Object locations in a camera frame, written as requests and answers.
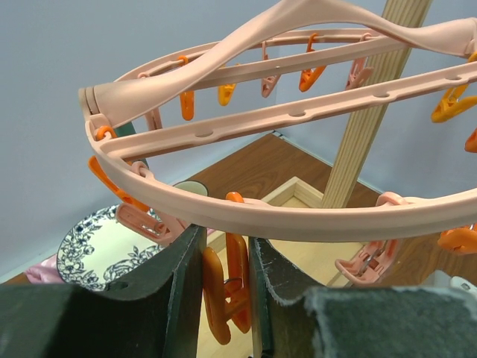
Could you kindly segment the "pink round clip hanger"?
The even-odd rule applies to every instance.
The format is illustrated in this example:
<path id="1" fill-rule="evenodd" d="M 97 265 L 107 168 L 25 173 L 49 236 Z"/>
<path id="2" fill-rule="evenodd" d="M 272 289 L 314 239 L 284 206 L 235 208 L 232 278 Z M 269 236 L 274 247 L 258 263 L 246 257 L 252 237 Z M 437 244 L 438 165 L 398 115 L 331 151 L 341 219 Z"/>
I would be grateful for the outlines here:
<path id="1" fill-rule="evenodd" d="M 377 38 L 367 45 L 344 45 L 317 54 L 227 69 L 226 63 L 265 40 L 295 37 L 307 25 L 344 23 L 349 30 L 369 28 Z M 377 108 L 476 81 L 476 66 L 461 64 L 368 87 L 278 104 L 166 129 L 116 137 L 122 125 L 158 109 L 187 90 L 228 82 L 282 75 L 315 64 L 336 64 L 361 55 L 409 45 L 464 57 L 476 42 L 476 19 L 456 19 L 423 28 L 396 25 L 345 1 L 280 1 L 224 40 L 201 47 L 190 64 L 151 78 L 80 89 L 86 136 L 99 166 L 132 198 L 188 224 L 263 239 L 295 242 L 368 242 L 407 239 L 463 226 L 476 220 L 476 191 L 440 198 L 407 197 L 404 204 L 370 205 L 356 199 L 353 208 L 276 207 L 258 199 L 259 185 L 276 189 L 303 175 L 323 184 L 327 164 L 289 142 L 279 131 L 354 110 Z M 209 167 L 200 177 L 212 195 L 192 194 L 155 178 L 148 158 L 258 134 L 259 139 Z"/>

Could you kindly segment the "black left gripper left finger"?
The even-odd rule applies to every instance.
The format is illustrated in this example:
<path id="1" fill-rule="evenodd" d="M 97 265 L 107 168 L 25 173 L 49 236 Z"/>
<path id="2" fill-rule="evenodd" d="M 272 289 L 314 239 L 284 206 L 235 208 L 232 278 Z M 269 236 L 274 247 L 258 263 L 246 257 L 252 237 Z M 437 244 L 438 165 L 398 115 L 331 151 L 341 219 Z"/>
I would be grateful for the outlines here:
<path id="1" fill-rule="evenodd" d="M 75 284 L 3 285 L 3 357 L 195 357 L 206 229 L 167 248 L 102 292 Z"/>

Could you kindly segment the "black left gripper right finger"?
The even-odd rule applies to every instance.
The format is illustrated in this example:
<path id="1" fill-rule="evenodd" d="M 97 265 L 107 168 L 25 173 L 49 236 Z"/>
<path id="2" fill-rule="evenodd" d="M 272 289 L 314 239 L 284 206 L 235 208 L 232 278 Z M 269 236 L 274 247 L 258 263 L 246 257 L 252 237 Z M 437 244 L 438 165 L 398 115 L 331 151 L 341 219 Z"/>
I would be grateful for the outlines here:
<path id="1" fill-rule="evenodd" d="M 255 357 L 474 357 L 476 298 L 454 288 L 328 288 L 249 244 Z"/>

